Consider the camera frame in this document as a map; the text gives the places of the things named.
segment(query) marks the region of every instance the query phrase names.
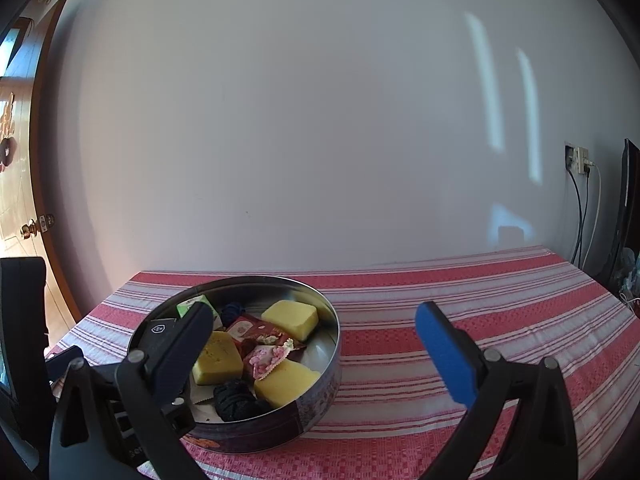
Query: door knob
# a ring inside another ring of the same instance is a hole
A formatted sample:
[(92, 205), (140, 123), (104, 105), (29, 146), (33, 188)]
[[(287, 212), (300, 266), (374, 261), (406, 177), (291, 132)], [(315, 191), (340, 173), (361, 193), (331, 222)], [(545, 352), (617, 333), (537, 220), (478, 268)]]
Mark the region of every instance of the door knob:
[(31, 218), (25, 225), (21, 227), (20, 233), (22, 234), (23, 240), (27, 240), (28, 238), (31, 238), (31, 235), (38, 236), (38, 228), (33, 218)]

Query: red striped tablecloth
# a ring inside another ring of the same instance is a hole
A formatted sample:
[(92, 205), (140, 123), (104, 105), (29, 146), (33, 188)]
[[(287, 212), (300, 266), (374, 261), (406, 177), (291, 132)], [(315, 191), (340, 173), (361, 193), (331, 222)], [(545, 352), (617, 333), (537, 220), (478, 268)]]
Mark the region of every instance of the red striped tablecloth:
[[(60, 342), (91, 364), (121, 360), (146, 313), (189, 286), (229, 273), (141, 272)], [(334, 304), (342, 385), (316, 427), (283, 447), (222, 455), (186, 444), (215, 479), (417, 478), (463, 415), (414, 332), (416, 306), (437, 301), (481, 348), (537, 363), (554, 355), (572, 401), (580, 478), (622, 434), (640, 400), (640, 322), (586, 274), (543, 247), (347, 272), (290, 272)], [(506, 434), (507, 403), (475, 476)]]

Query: pink wrapped candy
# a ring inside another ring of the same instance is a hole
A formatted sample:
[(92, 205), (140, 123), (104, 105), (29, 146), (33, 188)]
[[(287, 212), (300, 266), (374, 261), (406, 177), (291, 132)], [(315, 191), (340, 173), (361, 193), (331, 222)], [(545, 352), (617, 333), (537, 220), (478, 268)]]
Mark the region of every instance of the pink wrapped candy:
[(244, 368), (254, 380), (265, 378), (293, 350), (293, 339), (283, 345), (258, 345), (244, 358)]

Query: white wall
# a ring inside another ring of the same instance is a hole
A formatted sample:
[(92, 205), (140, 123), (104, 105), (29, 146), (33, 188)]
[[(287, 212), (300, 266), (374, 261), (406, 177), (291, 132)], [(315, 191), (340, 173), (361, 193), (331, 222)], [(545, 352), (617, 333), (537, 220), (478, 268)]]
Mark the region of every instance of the white wall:
[[(566, 140), (603, 173), (596, 270), (640, 144), (640, 73), (596, 0), (69, 0), (52, 56), (48, 196), (85, 310), (143, 269), (570, 257)], [(526, 239), (496, 242), (492, 211)]]

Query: red snack wrapper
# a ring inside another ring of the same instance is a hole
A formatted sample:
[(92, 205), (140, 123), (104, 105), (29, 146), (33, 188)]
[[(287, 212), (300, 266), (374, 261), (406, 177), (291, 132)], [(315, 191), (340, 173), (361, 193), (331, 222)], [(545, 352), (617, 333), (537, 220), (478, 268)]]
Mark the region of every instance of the red snack wrapper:
[(293, 339), (282, 346), (258, 345), (244, 358), (244, 369), (256, 381), (265, 378), (293, 350)]
[(263, 321), (251, 314), (241, 314), (226, 332), (233, 338), (240, 356), (244, 358), (256, 345), (283, 346), (288, 339), (293, 341), (293, 349), (304, 348), (305, 345), (293, 339), (273, 323)]

